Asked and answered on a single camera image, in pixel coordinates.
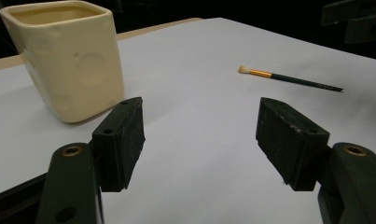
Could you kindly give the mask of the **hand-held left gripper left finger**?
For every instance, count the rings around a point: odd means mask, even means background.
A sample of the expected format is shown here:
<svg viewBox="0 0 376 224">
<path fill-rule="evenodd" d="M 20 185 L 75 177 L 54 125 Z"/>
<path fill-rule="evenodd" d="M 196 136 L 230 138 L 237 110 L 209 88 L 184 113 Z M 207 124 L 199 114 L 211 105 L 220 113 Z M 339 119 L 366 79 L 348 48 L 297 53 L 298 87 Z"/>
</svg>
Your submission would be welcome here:
<svg viewBox="0 0 376 224">
<path fill-rule="evenodd" d="M 128 187 L 145 140 L 141 97 L 117 104 L 94 130 L 91 143 L 98 157 L 102 192 Z"/>
</svg>

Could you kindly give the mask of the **cream square ceramic cup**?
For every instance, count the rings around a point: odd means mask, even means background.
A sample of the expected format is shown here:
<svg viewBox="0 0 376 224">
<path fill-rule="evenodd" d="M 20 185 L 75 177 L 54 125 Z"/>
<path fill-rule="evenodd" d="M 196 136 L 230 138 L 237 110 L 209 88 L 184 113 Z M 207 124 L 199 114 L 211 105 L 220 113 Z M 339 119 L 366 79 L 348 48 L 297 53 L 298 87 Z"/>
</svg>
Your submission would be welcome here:
<svg viewBox="0 0 376 224">
<path fill-rule="evenodd" d="M 36 89 L 59 120 L 80 122 L 122 101 L 110 10 L 63 0 L 4 7 L 0 16 Z"/>
</svg>

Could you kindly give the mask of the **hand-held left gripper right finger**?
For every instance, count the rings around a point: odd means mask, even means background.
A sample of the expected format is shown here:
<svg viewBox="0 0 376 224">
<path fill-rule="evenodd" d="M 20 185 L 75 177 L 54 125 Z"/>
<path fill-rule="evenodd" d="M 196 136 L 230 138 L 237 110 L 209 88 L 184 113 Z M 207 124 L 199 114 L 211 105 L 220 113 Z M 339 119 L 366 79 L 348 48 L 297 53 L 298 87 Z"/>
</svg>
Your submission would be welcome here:
<svg viewBox="0 0 376 224">
<path fill-rule="evenodd" d="M 329 132 L 292 106 L 271 98 L 259 102 L 258 146 L 294 191 L 312 191 L 316 159 L 327 147 Z"/>
</svg>

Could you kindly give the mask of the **white table sheet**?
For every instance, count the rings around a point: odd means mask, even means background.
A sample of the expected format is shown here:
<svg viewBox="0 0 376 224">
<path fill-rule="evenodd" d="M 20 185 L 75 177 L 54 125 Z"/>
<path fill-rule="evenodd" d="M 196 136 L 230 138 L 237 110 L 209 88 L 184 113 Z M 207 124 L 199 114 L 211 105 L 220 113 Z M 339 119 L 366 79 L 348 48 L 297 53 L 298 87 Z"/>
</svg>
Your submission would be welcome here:
<svg viewBox="0 0 376 224">
<path fill-rule="evenodd" d="M 118 43 L 124 98 L 141 97 L 145 142 L 121 192 L 85 183 L 105 112 L 59 120 L 25 65 L 0 70 L 0 192 L 39 175 L 37 223 L 376 224 L 376 61 L 226 19 Z M 241 74 L 248 68 L 342 92 Z M 329 132 L 312 191 L 294 191 L 258 146 L 262 97 Z"/>
</svg>

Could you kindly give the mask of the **makeup brush with dark handle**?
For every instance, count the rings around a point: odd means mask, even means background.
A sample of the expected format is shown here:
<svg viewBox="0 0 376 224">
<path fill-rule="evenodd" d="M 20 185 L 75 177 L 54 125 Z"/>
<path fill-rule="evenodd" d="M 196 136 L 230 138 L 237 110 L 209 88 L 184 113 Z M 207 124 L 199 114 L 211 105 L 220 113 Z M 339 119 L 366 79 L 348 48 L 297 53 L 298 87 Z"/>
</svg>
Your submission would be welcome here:
<svg viewBox="0 0 376 224">
<path fill-rule="evenodd" d="M 343 91 L 343 88 L 340 88 L 340 87 L 329 86 L 327 84 L 322 84 L 322 83 L 318 83 L 318 82 L 304 80 L 304 79 L 300 79 L 300 78 L 296 78 L 296 77 L 289 77 L 289 76 L 270 73 L 270 72 L 261 71 L 261 70 L 257 70 L 257 69 L 252 69 L 252 68 L 248 68 L 244 65 L 241 65 L 239 67 L 238 71 L 241 74 L 249 74 L 249 75 L 258 76 L 258 77 L 266 77 L 266 78 L 276 79 L 276 80 L 279 80 L 279 81 L 299 84 L 299 85 L 308 86 L 308 87 L 314 87 L 314 88 L 328 90 L 328 91 L 337 91 L 337 92 Z"/>
</svg>

